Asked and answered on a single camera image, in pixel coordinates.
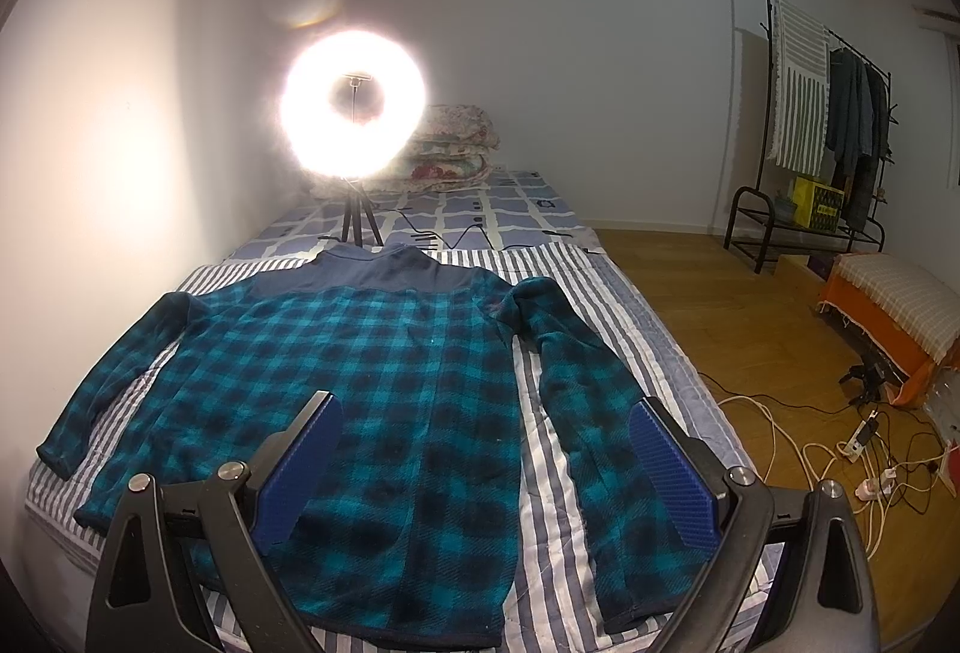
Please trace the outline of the teal plaid fleece jacket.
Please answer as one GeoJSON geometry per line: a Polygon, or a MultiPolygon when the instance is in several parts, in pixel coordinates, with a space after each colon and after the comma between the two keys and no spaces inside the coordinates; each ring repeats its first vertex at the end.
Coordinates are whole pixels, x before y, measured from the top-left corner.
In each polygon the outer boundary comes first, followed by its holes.
{"type": "Polygon", "coordinates": [[[690,543],[631,448],[644,378],[628,320],[587,257],[457,260],[337,245],[211,293],[156,300],[86,374],[37,450],[70,481],[128,390],[142,399],[75,510],[104,531],[125,484],[210,476],[251,456],[316,392],[343,428],[268,561],[296,609],[395,648],[498,645],[521,550],[528,396],[566,461],[610,633],[672,611],[715,543],[690,543]]]}

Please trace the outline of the black clothes rack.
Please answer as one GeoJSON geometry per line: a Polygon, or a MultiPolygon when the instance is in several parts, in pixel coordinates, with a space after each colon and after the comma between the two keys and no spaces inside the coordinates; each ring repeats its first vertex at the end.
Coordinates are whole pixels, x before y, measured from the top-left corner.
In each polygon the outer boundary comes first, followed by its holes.
{"type": "Polygon", "coordinates": [[[761,27],[760,154],[732,194],[722,245],[757,273],[784,254],[882,252],[892,73],[789,0],[765,0],[761,27]]]}

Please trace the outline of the dark hanging clothes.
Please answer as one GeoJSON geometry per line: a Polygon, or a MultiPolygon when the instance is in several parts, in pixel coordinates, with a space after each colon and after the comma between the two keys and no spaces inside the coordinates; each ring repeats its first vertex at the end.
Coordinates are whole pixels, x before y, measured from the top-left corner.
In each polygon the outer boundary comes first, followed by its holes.
{"type": "Polygon", "coordinates": [[[862,231],[880,163],[889,154],[889,83],[882,71],[840,47],[830,54],[827,149],[832,187],[844,194],[841,219],[862,231]]]}

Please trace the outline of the white power strip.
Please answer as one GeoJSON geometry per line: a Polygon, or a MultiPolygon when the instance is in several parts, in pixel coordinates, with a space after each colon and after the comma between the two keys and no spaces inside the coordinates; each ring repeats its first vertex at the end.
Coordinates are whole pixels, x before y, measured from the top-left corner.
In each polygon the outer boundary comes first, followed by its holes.
{"type": "Polygon", "coordinates": [[[841,442],[841,444],[838,445],[839,453],[841,453],[844,458],[848,458],[851,463],[856,463],[856,461],[861,458],[862,453],[869,447],[875,434],[877,434],[877,429],[877,417],[866,417],[866,419],[854,429],[853,435],[851,435],[846,442],[841,442]]]}

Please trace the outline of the small black floor device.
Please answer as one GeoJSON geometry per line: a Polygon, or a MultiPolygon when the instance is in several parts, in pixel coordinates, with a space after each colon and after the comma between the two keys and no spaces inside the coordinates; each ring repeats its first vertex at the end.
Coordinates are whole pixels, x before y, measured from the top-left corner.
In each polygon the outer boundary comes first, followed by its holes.
{"type": "Polygon", "coordinates": [[[843,392],[848,393],[848,405],[853,408],[880,403],[882,399],[887,398],[887,392],[885,392],[885,387],[889,383],[887,367],[878,360],[854,364],[838,380],[838,383],[843,392]]]}

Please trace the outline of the striped blue white quilt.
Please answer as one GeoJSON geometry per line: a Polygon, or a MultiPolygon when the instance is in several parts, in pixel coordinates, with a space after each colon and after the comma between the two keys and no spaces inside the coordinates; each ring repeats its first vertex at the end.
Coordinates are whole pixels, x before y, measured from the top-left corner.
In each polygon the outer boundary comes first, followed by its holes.
{"type": "MultiPolygon", "coordinates": [[[[748,456],[726,414],[651,305],[604,252],[564,243],[503,250],[438,250],[434,260],[482,266],[509,282],[550,276],[576,312],[630,367],[641,389],[659,398],[692,437],[701,438],[733,467],[748,456]]],[[[25,572],[43,623],[68,648],[83,643],[89,596],[104,539],[75,522],[94,477],[112,455],[133,413],[174,351],[164,348],[142,375],[112,399],[94,426],[88,451],[70,479],[44,463],[29,472],[26,488],[25,572]]],[[[664,617],[607,635],[594,596],[574,484],[555,429],[539,399],[540,364],[528,350],[514,353],[524,417],[521,484],[521,562],[506,603],[503,646],[508,651],[643,651],[664,617]]]]}

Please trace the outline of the orange covered box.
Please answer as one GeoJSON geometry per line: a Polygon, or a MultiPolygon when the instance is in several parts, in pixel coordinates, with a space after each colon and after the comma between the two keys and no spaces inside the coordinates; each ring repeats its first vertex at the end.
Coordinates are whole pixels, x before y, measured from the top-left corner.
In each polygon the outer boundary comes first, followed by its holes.
{"type": "Polygon", "coordinates": [[[887,395],[897,408],[921,405],[940,369],[958,369],[958,293],[921,266],[887,254],[838,255],[817,305],[866,333],[900,372],[900,389],[887,395]]]}

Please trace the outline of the yellow crate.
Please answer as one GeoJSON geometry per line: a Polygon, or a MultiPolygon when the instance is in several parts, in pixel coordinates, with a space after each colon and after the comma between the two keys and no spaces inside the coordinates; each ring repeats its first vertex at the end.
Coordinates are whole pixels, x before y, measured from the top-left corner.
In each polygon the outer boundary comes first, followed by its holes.
{"type": "Polygon", "coordinates": [[[797,177],[791,194],[796,210],[794,222],[811,231],[834,233],[841,219],[844,194],[825,183],[797,177]]]}

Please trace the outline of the black tripod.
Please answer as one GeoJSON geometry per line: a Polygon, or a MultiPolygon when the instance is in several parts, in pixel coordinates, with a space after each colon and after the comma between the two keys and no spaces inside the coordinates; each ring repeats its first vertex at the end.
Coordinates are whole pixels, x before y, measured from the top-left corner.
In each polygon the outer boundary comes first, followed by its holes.
{"type": "Polygon", "coordinates": [[[370,229],[374,247],[382,247],[381,229],[374,216],[374,204],[366,194],[363,185],[356,180],[345,180],[345,200],[343,200],[343,219],[340,240],[363,247],[364,229],[370,229]]]}

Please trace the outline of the striped white hanging towel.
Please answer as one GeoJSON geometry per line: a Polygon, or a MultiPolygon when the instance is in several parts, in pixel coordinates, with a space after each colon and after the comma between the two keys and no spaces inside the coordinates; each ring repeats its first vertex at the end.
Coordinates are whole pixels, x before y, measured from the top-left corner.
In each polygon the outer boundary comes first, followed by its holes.
{"type": "Polygon", "coordinates": [[[771,36],[773,132],[768,160],[784,171],[815,177],[827,143],[828,31],[788,0],[776,0],[771,36]]]}

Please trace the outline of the blue checked bed sheet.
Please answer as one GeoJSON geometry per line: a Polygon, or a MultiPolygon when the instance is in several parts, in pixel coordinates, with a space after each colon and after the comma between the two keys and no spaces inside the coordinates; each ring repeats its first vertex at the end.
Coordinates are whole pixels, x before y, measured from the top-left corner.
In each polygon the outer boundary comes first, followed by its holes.
{"type": "MultiPolygon", "coordinates": [[[[596,233],[537,172],[496,169],[469,187],[373,194],[370,199],[384,245],[423,250],[508,250],[547,243],[601,247],[596,233]]],[[[312,257],[340,240],[343,200],[340,195],[306,198],[241,243],[229,260],[312,257]]]]}

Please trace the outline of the folded floral blankets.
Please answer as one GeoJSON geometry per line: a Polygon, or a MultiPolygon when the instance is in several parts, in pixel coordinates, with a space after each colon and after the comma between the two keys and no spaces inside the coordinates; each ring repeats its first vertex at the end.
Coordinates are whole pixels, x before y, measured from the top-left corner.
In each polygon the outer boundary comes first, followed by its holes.
{"type": "Polygon", "coordinates": [[[500,148],[491,117],[473,104],[430,104],[382,179],[400,190],[467,187],[490,174],[500,148]]]}

